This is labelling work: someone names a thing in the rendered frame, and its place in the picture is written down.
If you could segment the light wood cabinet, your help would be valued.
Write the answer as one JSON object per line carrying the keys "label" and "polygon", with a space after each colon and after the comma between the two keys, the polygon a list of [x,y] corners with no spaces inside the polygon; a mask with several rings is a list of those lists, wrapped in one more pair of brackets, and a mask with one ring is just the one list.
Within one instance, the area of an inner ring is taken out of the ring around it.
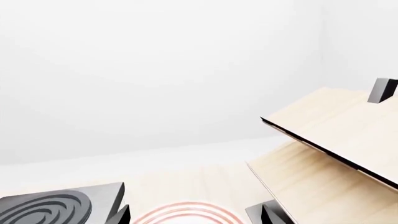
{"label": "light wood cabinet", "polygon": [[248,166],[295,224],[398,224],[398,94],[325,87],[264,122],[293,141]]}

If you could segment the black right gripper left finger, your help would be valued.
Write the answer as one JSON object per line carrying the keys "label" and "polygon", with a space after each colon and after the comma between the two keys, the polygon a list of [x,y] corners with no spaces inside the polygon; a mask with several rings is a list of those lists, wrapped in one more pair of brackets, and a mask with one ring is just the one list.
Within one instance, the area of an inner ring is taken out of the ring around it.
{"label": "black right gripper left finger", "polygon": [[129,224],[124,182],[0,198],[0,224]]}

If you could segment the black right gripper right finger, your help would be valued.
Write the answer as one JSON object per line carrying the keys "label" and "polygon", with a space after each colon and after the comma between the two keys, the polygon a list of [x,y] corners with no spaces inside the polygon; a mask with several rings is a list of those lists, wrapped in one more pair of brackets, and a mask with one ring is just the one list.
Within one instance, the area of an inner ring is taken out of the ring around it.
{"label": "black right gripper right finger", "polygon": [[293,224],[275,200],[253,205],[245,211],[252,224]]}

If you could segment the red ringed round plate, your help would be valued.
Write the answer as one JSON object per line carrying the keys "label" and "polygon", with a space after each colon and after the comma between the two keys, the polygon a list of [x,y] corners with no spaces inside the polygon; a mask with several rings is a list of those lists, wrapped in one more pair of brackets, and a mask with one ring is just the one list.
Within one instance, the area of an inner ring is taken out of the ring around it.
{"label": "red ringed round plate", "polygon": [[205,202],[178,202],[147,212],[131,224],[245,224],[229,210]]}

